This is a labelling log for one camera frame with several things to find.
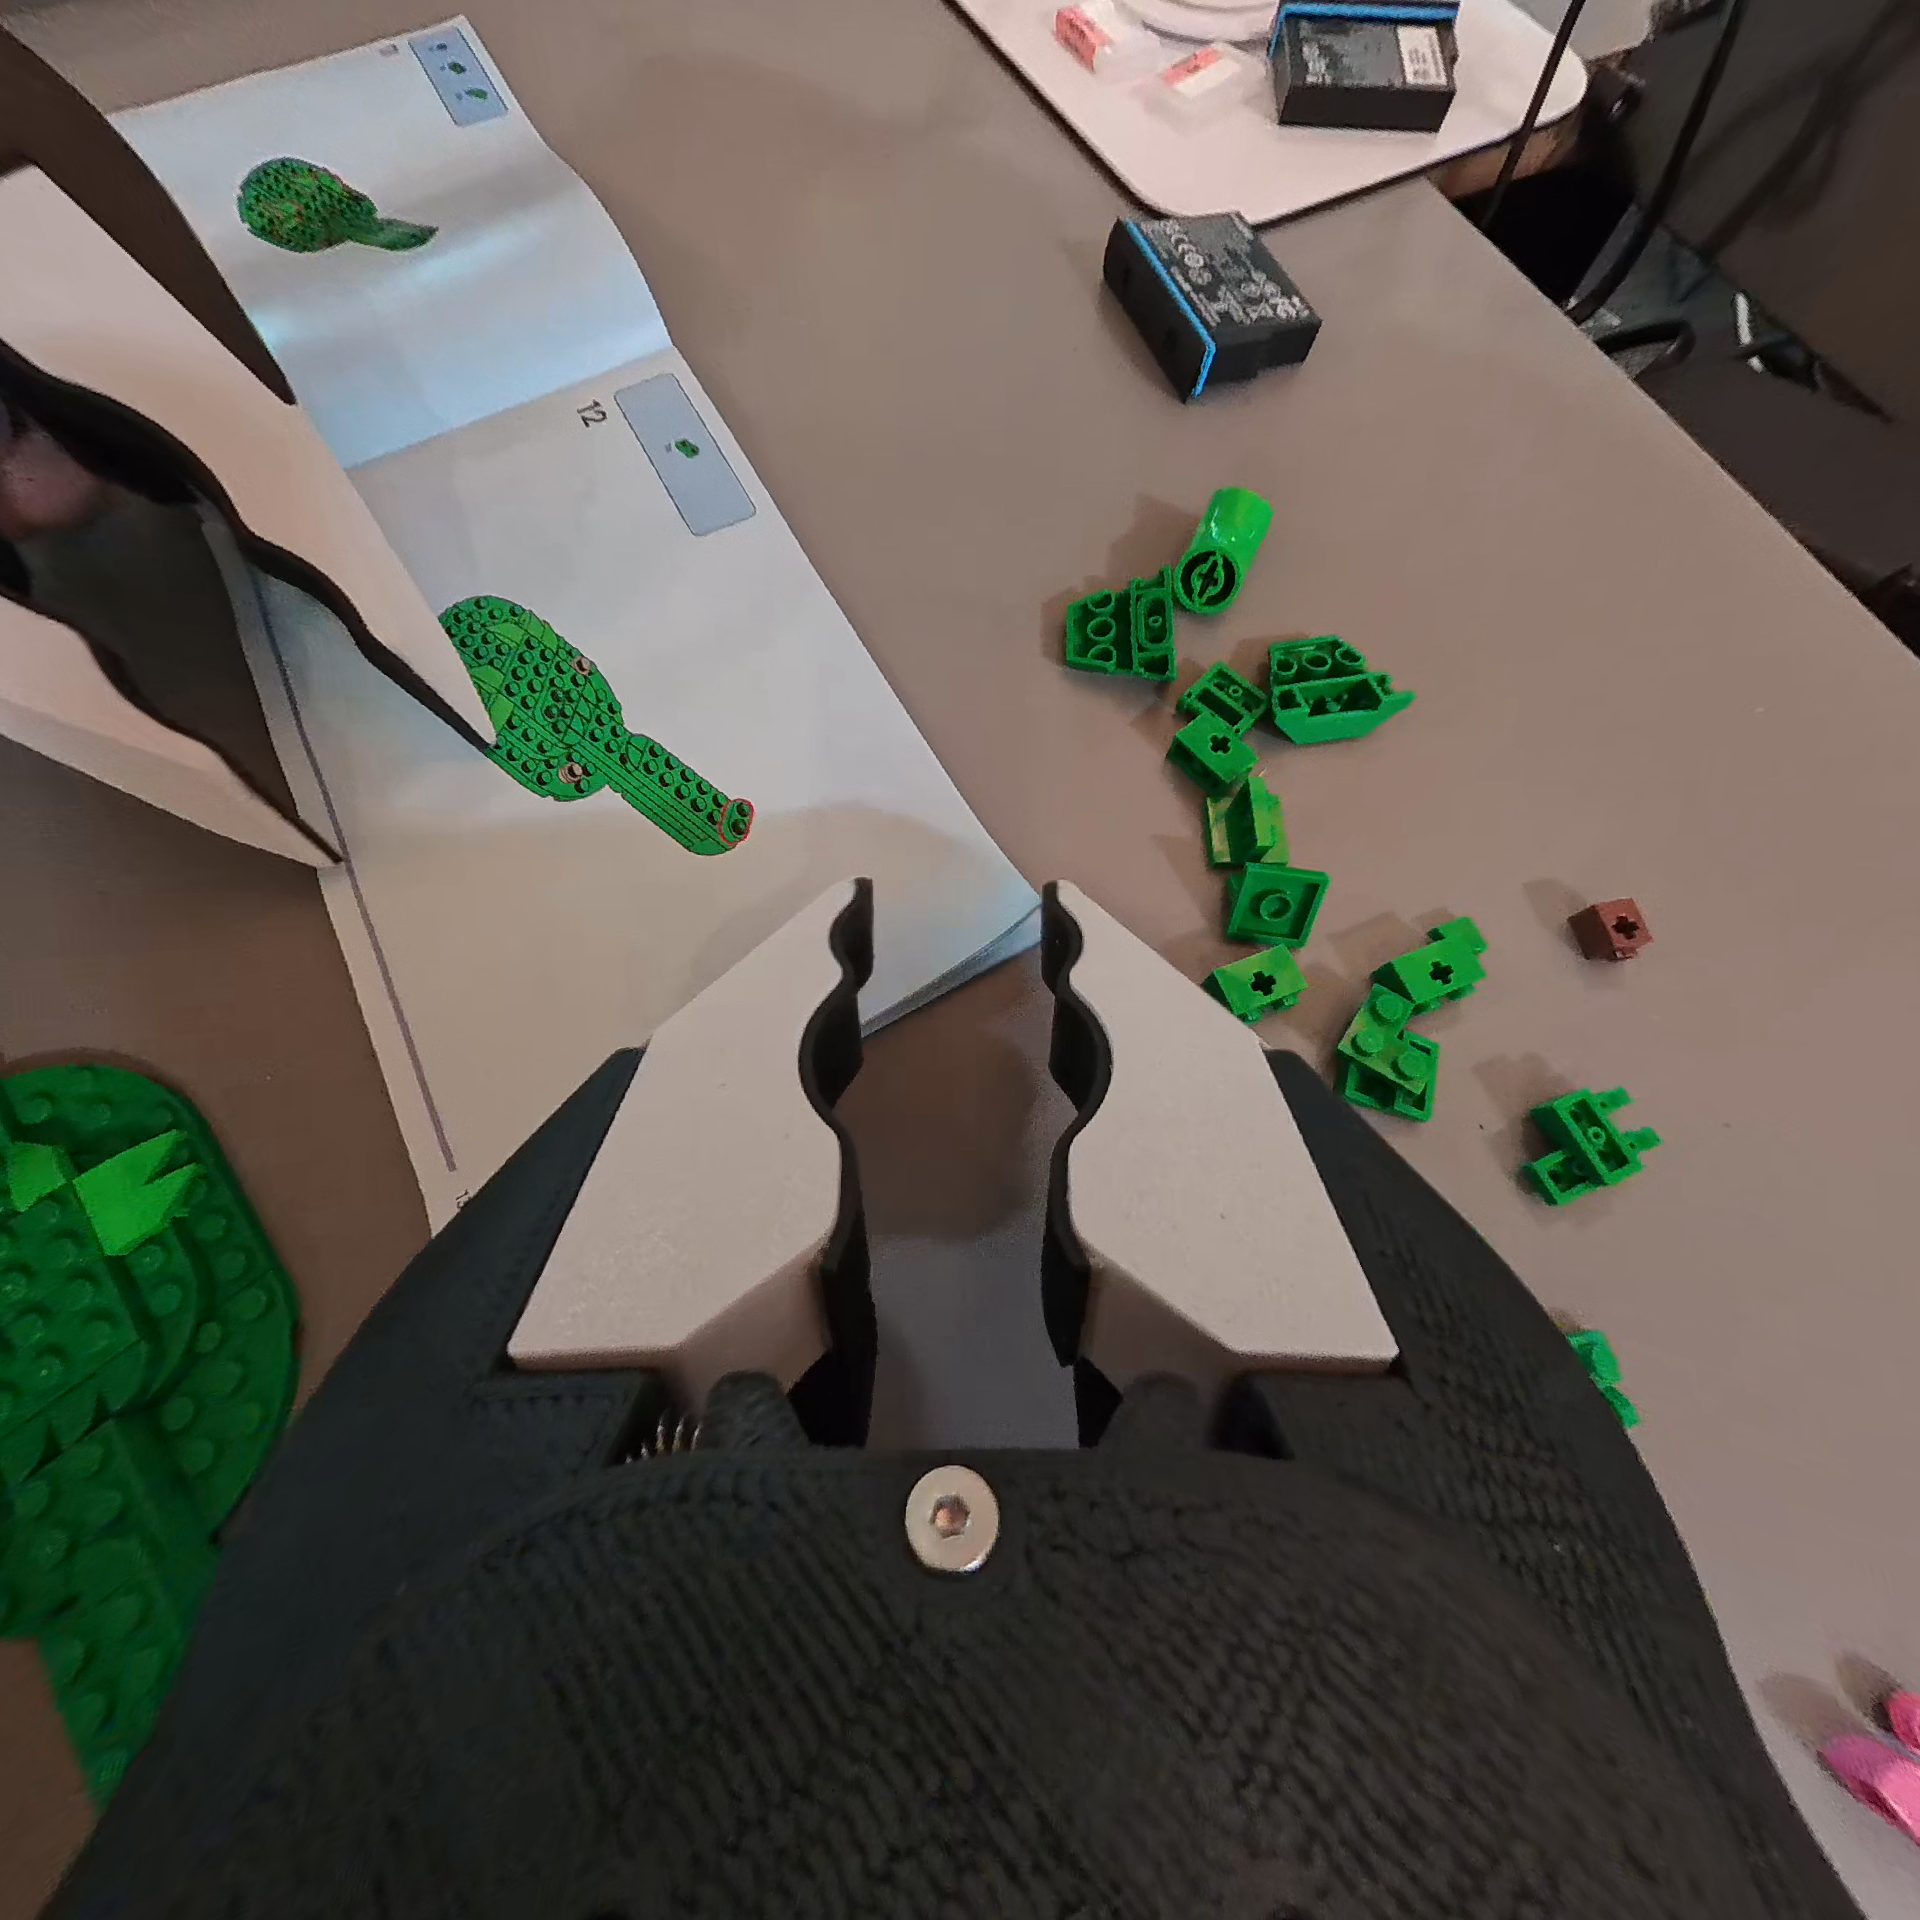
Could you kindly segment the dark brown box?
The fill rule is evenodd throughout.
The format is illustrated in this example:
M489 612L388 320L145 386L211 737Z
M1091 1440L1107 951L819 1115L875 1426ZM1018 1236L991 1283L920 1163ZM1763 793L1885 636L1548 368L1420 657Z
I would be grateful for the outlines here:
M1728 292L1648 394L1916 654L1919 4L1746 4L1663 235Z

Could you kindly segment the grey desk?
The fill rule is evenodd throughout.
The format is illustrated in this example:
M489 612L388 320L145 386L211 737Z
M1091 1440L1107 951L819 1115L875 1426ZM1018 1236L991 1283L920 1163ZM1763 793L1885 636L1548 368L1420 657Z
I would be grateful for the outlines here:
M1121 193L947 4L59 4L23 41L105 110L468 15L978 818L1215 967L1163 722L1064 673L1067 596L1210 494L1279 508L1201 660L1343 634L1415 707L1282 760L1331 871L1324 1064L1371 967L1473 918L1435 1118L1387 1134L1563 1316L1772 1758L1871 1915L1916 1848L1817 1745L1916 1687L1916 660L1429 184L1282 230L1311 362L1181 404L1107 305ZM1650 945L1595 966L1583 906ZM1639 1176L1553 1207L1530 1111L1627 1092Z

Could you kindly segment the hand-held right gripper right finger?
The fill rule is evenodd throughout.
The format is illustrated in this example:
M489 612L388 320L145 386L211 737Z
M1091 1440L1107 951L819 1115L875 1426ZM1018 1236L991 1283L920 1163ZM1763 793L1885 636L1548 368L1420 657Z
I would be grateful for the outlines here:
M1245 1377L1389 1371L1402 1347L1257 1033L1067 881L1043 891L1041 962L1072 1105L1043 1314L1079 1443L1151 1379L1210 1420Z

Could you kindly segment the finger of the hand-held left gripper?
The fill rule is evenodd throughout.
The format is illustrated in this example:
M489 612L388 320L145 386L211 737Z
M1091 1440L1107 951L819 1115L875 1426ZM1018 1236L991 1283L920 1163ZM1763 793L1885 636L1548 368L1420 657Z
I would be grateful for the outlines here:
M261 380L53 179L2 187L5 380L77 449L205 499L247 558L473 746L493 728L423 592L307 412Z
M233 844L329 870L340 856L208 743L130 697L89 638L2 596L2 737Z

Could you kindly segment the cluster of small green bricks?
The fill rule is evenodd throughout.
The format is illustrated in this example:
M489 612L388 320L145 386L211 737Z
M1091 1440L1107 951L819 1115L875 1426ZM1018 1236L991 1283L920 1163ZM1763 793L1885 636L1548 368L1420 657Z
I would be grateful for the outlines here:
M1273 510L1249 488L1223 488L1197 519L1184 553L1124 587L1085 592L1064 616L1069 671L1171 684L1178 618L1232 608L1268 540ZM1377 673L1337 636L1276 640L1264 680L1211 664L1179 695L1168 761L1203 795L1208 865L1226 875L1223 932L1249 954L1208 974L1203 990L1236 1023L1257 1027L1306 994L1306 950L1329 898L1331 875L1297 865L1280 793L1263 774L1260 728L1292 748L1365 738L1404 713L1412 692ZM1464 1001L1487 979L1487 939L1474 920L1440 922L1424 945L1385 960L1335 1046L1335 1092L1370 1113L1434 1115L1440 1047L1418 1023ZM1621 1088L1556 1096L1530 1111L1543 1139L1523 1167L1528 1188L1553 1207L1621 1187L1659 1146L1648 1128L1619 1120Z

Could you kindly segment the green brick leaf build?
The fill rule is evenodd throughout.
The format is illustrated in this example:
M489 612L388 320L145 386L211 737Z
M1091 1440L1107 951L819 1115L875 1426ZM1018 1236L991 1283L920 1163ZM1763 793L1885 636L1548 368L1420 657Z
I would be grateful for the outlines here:
M109 1064L5 1073L2 1627L37 1647L98 1808L293 1412L298 1347L298 1289L189 1100Z

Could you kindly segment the white instruction booklet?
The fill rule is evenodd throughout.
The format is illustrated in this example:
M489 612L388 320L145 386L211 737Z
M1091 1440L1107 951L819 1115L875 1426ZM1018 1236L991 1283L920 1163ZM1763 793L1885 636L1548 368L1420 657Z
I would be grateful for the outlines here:
M674 347L627 241L471 24L119 113L420 591L573 644L656 748L753 806L692 854L612 786L516 780L317 607L243 608L321 891L441 1228L612 1049L833 882L873 882L864 1028L1032 947L995 847Z

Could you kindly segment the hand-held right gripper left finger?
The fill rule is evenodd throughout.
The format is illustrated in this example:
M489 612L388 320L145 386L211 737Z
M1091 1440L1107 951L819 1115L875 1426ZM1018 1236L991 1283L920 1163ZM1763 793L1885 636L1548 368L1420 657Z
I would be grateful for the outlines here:
M839 881L640 1051L509 1337L523 1371L643 1369L697 1409L772 1377L808 1434L863 1447L877 1316L858 1155L873 884Z

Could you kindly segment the black box blue edge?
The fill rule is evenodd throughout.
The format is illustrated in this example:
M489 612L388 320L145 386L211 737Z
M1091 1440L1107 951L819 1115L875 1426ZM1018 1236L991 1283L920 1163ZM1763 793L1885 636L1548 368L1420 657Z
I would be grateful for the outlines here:
M1234 210L1117 220L1103 280L1181 401L1300 366L1322 319Z

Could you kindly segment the magenta small brick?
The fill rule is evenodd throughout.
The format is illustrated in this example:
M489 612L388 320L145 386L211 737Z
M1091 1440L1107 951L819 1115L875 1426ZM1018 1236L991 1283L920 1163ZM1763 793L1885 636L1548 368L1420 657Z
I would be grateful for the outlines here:
M1871 1734L1833 1736L1817 1748L1825 1769L1859 1804L1919 1842L1919 1694L1885 1691Z

